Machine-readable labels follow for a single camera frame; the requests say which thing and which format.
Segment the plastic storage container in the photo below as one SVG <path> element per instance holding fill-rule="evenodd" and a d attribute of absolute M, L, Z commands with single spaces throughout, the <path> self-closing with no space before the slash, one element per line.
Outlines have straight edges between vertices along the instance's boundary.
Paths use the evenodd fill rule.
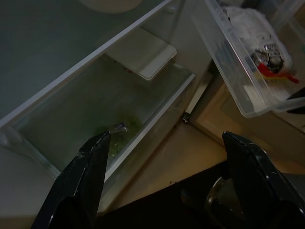
<path fill-rule="evenodd" d="M 301 1 L 266 0 L 257 7 L 288 50 L 300 83 L 265 79 L 217 1 L 194 1 L 189 10 L 200 36 L 245 117 L 305 105 L 305 97 L 288 99 L 305 86 L 305 23 L 302 16 L 304 4 Z"/>

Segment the refrigerator drawer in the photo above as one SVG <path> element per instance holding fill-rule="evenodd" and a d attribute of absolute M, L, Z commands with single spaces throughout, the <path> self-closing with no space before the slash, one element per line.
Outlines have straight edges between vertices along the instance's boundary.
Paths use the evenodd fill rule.
<path fill-rule="evenodd" d="M 52 173 L 59 173 L 87 139 L 124 123 L 127 134 L 113 139 L 109 150 L 108 169 L 117 167 L 117 159 L 127 156 L 124 152 L 130 153 L 136 146 L 133 142 L 143 137 L 150 118 L 190 77 L 194 78 L 191 72 L 170 62 L 149 83 L 103 55 L 3 132 L 9 140 L 19 136 L 20 145 L 26 145 L 22 150 L 13 144 L 13 150 L 30 151 L 38 160 L 44 158 L 41 162 L 53 168 Z"/>
<path fill-rule="evenodd" d="M 294 65 L 293 72 L 297 72 L 295 78 L 299 80 L 296 83 L 279 77 L 268 78 L 266 73 L 261 73 L 261 68 L 258 70 L 253 53 L 242 42 L 241 32 L 237 32 L 236 25 L 235 28 L 232 26 L 232 21 L 224 11 L 225 7 L 221 7 L 218 2 L 221 1 L 192 1 L 188 9 L 243 116 L 253 117 L 270 110 L 280 112 L 305 105 L 305 97 L 289 99 L 305 86 L 305 25 L 302 24 L 304 17 L 301 14 L 304 4 L 296 6 L 293 0 L 267 0 L 261 1 L 257 7 L 288 50 Z"/>
<path fill-rule="evenodd" d="M 87 139 L 124 123 L 127 134 L 110 144 L 103 211 L 181 117 L 194 78 L 170 61 L 148 82 L 104 54 L 2 128 L 1 146 L 35 161 L 56 178 Z M 37 212 L 40 207 L 33 206 Z"/>

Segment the glass shelf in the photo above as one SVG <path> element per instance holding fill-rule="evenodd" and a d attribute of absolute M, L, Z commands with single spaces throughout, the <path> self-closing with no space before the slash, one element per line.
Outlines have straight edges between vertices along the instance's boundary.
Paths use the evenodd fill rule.
<path fill-rule="evenodd" d="M 169 62 L 147 82 L 104 54 L 13 128 L 62 171 L 87 139 L 123 122 L 129 132 L 112 140 L 110 166 L 190 75 Z"/>
<path fill-rule="evenodd" d="M 135 9 L 120 14 L 93 11 L 77 0 L 2 2 L 0 119 L 167 2 L 169 0 L 143 0 Z"/>

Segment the green food residue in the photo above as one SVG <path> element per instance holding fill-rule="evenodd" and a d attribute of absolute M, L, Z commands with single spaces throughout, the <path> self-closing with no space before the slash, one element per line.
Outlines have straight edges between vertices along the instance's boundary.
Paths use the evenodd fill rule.
<path fill-rule="evenodd" d="M 127 126 L 128 131 L 122 134 L 116 133 L 111 135 L 108 162 L 114 159 L 121 152 L 121 150 L 131 141 L 134 136 L 136 136 L 142 127 L 140 119 L 131 115 L 122 116 L 117 124 L 119 123 L 124 123 Z M 93 134 L 97 135 L 104 131 L 112 130 L 117 124 L 111 126 L 99 126 L 94 130 Z"/>

